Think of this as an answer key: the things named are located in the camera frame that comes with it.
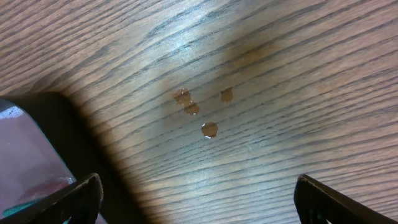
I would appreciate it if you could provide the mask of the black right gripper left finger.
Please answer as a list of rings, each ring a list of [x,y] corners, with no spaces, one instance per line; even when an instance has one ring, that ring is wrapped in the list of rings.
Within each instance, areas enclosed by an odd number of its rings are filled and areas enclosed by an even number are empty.
[[[33,205],[1,220],[1,224],[95,224],[103,186],[92,173]]]

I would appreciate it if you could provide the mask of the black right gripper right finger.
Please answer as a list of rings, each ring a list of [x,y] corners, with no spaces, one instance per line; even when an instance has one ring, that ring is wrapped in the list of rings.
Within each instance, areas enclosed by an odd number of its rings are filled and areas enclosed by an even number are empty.
[[[294,203],[302,224],[397,224],[305,174],[297,179]]]

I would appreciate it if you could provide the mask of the green orange sponge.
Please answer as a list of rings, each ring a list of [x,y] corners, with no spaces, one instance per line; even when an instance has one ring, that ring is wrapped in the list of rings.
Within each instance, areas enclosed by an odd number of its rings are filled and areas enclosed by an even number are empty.
[[[37,200],[1,219],[1,224],[62,224],[68,223],[72,211],[60,202]]]

